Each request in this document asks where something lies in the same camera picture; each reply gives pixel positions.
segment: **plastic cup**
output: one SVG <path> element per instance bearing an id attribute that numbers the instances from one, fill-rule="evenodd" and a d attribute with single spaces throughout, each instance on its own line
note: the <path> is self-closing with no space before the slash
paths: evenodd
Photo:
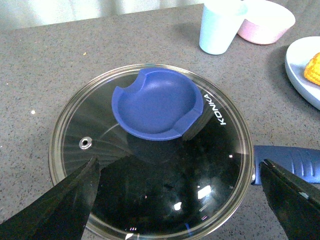
<path id="1" fill-rule="evenodd" d="M 207 0 L 202 14 L 200 48 L 208 54 L 225 53 L 247 11 L 241 0 Z"/>

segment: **gray countertop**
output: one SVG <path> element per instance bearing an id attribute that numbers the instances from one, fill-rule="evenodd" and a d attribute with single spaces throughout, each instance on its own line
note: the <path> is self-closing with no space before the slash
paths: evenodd
<path id="1" fill-rule="evenodd" d="M 256 145 L 320 149 L 320 111 L 294 89 L 284 65 L 292 42 L 320 35 L 320 1 L 277 2 L 296 17 L 278 42 L 255 45 L 236 36 L 222 55 L 199 48 L 201 4 L 0 34 L 0 223 L 52 188 L 49 141 L 68 99 L 126 65 L 167 64 L 207 78 L 238 106 Z M 102 238 L 86 230 L 82 239 Z M 262 187 L 250 186 L 233 217 L 205 239 L 287 237 Z"/>

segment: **pot handle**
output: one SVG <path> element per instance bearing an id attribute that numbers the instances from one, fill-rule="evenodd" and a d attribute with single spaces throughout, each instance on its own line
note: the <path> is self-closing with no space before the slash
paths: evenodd
<path id="1" fill-rule="evenodd" d="M 320 150 L 291 146 L 254 146 L 255 180 L 261 185 L 259 163 L 270 159 L 310 184 L 320 184 Z"/>

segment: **corn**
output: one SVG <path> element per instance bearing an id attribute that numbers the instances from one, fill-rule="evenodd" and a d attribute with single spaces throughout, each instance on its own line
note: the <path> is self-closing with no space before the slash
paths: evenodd
<path id="1" fill-rule="evenodd" d="M 305 66 L 304 77 L 320 86 L 320 52 Z"/>

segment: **glass pot lid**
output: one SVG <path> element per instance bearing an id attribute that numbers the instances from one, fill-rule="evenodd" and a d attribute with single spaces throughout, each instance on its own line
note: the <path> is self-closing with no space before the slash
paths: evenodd
<path id="1" fill-rule="evenodd" d="M 125 88 L 139 70 L 155 67 L 184 74 L 203 96 L 202 115 L 173 140 L 135 137 L 112 112 L 116 86 Z M 229 98 L 204 78 L 162 64 L 111 70 L 69 100 L 50 142 L 53 183 L 92 156 L 99 159 L 101 177 L 87 227 L 115 240 L 203 237 L 235 212 L 254 170 L 248 127 Z"/>

